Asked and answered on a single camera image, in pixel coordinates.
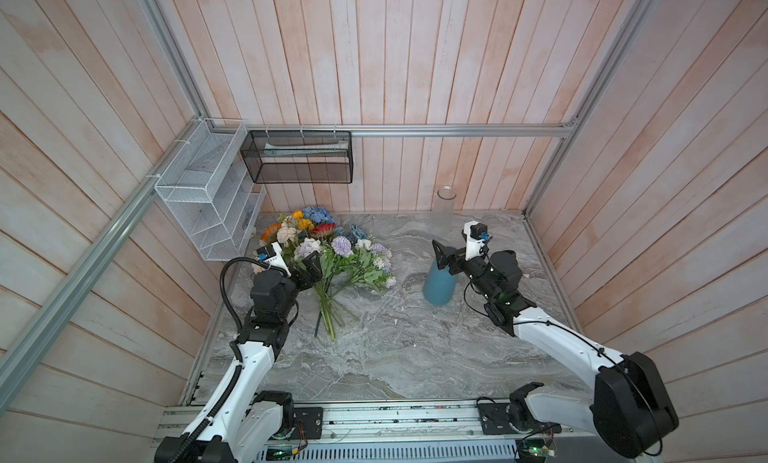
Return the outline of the teal ceramic vase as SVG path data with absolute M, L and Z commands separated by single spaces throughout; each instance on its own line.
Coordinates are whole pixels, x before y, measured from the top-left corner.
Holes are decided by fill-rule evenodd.
M 452 275 L 448 267 L 439 269 L 433 261 L 422 290 L 424 298 L 433 305 L 448 304 L 453 298 L 457 280 L 458 277 Z

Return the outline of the lilac white flower bunch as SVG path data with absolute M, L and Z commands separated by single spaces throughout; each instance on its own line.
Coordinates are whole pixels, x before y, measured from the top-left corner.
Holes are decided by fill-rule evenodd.
M 328 239 L 304 238 L 295 248 L 292 260 L 301 269 L 309 269 L 311 255 L 316 254 L 322 277 L 314 285 L 320 304 L 320 324 L 335 341 L 336 326 L 343 325 L 339 311 L 350 313 L 338 302 L 337 296 L 351 287 L 363 287 L 381 292 L 395 286 L 392 272 L 392 253 L 384 245 L 369 239 L 355 243 L 343 235 Z

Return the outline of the dusty blue rose bunch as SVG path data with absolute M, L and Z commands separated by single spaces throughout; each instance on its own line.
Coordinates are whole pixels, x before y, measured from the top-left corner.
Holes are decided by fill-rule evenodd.
M 369 234 L 359 225 L 350 223 L 347 229 L 346 236 L 352 243 L 356 243 L 360 239 L 369 239 Z

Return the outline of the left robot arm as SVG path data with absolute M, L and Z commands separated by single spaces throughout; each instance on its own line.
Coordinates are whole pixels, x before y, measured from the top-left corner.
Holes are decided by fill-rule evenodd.
M 262 269 L 255 275 L 252 306 L 240 317 L 227 293 L 230 267 L 249 263 Z M 182 434 L 164 438 L 156 462 L 253 462 L 268 440 L 289 435 L 294 422 L 293 397 L 288 392 L 257 394 L 261 381 L 279 356 L 298 308 L 297 295 L 323 278 L 320 252 L 290 268 L 282 248 L 262 247 L 255 258 L 236 257 L 220 272 L 221 299 L 232 316 L 237 335 L 230 342 L 233 359 L 209 401 Z

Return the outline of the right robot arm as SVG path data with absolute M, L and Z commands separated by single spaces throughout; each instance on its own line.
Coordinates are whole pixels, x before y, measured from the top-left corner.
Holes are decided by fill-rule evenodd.
M 656 457 L 679 417 L 653 360 L 622 353 L 572 330 L 518 289 L 522 271 L 512 250 L 489 253 L 489 236 L 467 234 L 463 248 L 433 241 L 435 264 L 464 274 L 485 303 L 479 313 L 512 337 L 544 351 L 578 376 L 589 398 L 543 391 L 528 383 L 509 395 L 507 425 L 523 436 L 567 426 L 599 436 L 618 455 Z

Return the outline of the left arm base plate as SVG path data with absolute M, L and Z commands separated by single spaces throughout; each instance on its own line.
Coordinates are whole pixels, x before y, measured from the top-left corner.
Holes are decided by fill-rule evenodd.
M 297 443 L 300 438 L 319 440 L 322 437 L 324 409 L 321 406 L 295 407 L 291 425 L 283 422 L 282 406 L 270 408 L 266 416 L 268 428 L 272 429 L 268 443 Z

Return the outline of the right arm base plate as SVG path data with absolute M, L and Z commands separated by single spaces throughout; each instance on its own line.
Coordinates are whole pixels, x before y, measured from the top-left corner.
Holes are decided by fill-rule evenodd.
M 482 433 L 486 436 L 518 435 L 532 437 L 537 435 L 559 434 L 563 427 L 558 423 L 542 423 L 533 420 L 520 420 L 510 413 L 508 403 L 498 403 L 487 397 L 475 401 Z

